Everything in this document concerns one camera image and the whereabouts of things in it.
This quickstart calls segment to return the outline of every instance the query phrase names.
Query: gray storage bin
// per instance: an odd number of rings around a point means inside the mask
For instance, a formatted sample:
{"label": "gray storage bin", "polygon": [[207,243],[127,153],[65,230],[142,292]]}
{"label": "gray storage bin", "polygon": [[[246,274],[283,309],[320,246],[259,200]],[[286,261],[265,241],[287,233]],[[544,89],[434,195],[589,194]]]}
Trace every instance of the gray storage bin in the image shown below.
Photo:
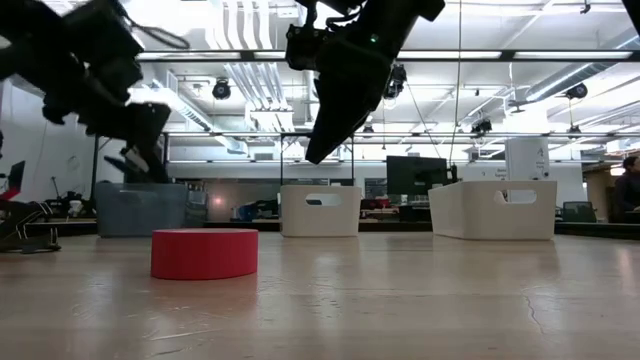
{"label": "gray storage bin", "polygon": [[178,229],[185,223],[184,184],[96,184],[98,235],[151,236],[153,230]]}

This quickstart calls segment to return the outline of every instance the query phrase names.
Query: chair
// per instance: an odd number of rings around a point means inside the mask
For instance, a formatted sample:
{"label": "chair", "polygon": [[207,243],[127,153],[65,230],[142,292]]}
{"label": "chair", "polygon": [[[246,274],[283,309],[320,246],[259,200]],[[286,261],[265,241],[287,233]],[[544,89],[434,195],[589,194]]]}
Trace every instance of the chair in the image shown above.
{"label": "chair", "polygon": [[562,221],[595,223],[598,219],[590,201],[566,201],[562,204]]}

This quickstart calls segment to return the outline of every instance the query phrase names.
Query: ceiling light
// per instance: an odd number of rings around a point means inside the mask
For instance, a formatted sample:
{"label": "ceiling light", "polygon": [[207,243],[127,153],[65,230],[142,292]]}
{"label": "ceiling light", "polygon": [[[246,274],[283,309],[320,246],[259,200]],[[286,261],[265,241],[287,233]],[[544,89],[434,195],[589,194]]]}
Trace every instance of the ceiling light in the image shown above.
{"label": "ceiling light", "polygon": [[174,132],[169,133],[169,137],[209,137],[211,133],[208,132]]}
{"label": "ceiling light", "polygon": [[628,59],[632,51],[518,51],[515,59]]}
{"label": "ceiling light", "polygon": [[280,133],[274,132],[224,132],[220,135],[233,137],[280,137]]}
{"label": "ceiling light", "polygon": [[626,170],[620,167],[611,168],[611,170],[609,170],[609,174],[611,174],[611,176],[622,176],[625,172]]}
{"label": "ceiling light", "polygon": [[170,160],[170,164],[206,164],[207,160]]}
{"label": "ceiling light", "polygon": [[145,51],[136,58],[141,62],[153,61],[234,61],[240,60],[237,51]]}
{"label": "ceiling light", "polygon": [[[376,136],[383,136],[383,137],[405,137],[405,136],[411,136],[411,133],[376,133]],[[356,137],[369,137],[370,134],[366,133],[366,132],[357,132],[354,134],[354,136]]]}
{"label": "ceiling light", "polygon": [[256,59],[279,60],[284,59],[284,51],[256,51],[253,53]]}
{"label": "ceiling light", "polygon": [[398,54],[398,61],[404,59],[497,59],[500,51],[420,51],[403,50]]}

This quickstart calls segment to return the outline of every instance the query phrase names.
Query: person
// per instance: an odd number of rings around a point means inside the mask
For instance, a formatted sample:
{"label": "person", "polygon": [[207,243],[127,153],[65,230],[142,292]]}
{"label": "person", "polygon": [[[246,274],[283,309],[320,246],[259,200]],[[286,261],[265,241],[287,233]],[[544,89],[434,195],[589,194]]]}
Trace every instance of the person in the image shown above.
{"label": "person", "polygon": [[615,205],[621,220],[633,217],[634,221],[638,216],[630,214],[640,213],[640,158],[629,156],[622,162],[625,173],[616,180]]}

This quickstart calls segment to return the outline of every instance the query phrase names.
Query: wooden floor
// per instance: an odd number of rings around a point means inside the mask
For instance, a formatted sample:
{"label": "wooden floor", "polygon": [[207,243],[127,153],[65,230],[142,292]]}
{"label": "wooden floor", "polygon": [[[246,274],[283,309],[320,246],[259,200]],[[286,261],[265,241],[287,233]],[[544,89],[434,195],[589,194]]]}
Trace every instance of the wooden floor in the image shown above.
{"label": "wooden floor", "polygon": [[0,255],[0,358],[638,359],[640,242],[260,239],[259,274],[149,277],[148,240]]}

